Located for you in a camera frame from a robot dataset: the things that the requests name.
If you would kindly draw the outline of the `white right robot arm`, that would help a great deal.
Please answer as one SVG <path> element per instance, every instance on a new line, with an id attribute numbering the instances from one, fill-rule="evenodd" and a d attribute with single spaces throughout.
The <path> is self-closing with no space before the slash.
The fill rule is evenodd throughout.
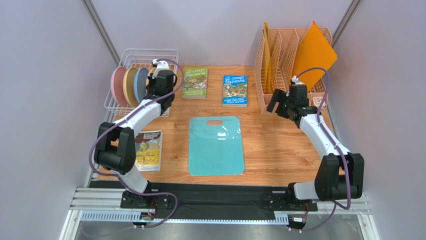
<path id="1" fill-rule="evenodd" d="M 293 121 L 321 159 L 313 181 L 289 184 L 292 198 L 300 201 L 359 199 L 363 193 L 364 158 L 343 146 L 328 128 L 320 110 L 309 103 L 307 87 L 292 84 L 288 92 L 275 89 L 266 108 L 267 112 Z"/>

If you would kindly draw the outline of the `yellow bear plate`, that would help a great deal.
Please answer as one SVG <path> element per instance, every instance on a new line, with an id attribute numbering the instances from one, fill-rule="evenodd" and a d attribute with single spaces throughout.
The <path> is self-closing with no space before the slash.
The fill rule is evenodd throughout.
<path id="1" fill-rule="evenodd" d="M 146 95 L 148 94 L 148 91 L 149 91 L 149 82 L 150 82 L 150 78 L 152 77 L 152 75 L 154 74 L 154 72 L 156 71 L 156 67 L 152 67 L 150 70 L 149 70 L 149 72 L 148 72 L 148 74 L 147 74 L 147 77 L 146 77 L 146 81 L 145 81 L 145 90 L 146 90 Z"/>

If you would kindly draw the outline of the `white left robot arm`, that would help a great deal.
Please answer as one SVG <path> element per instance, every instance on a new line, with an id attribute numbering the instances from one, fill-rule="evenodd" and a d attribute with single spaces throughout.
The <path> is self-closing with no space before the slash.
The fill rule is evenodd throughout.
<path id="1" fill-rule="evenodd" d="M 140 104 L 120 120 L 102 123 L 90 149 L 90 163 L 111 171 L 134 194 L 150 195 L 149 181 L 135 165 L 136 136 L 169 109 L 175 99 L 176 83 L 177 75 L 171 70 L 160 70 L 149 77 L 148 93 Z"/>

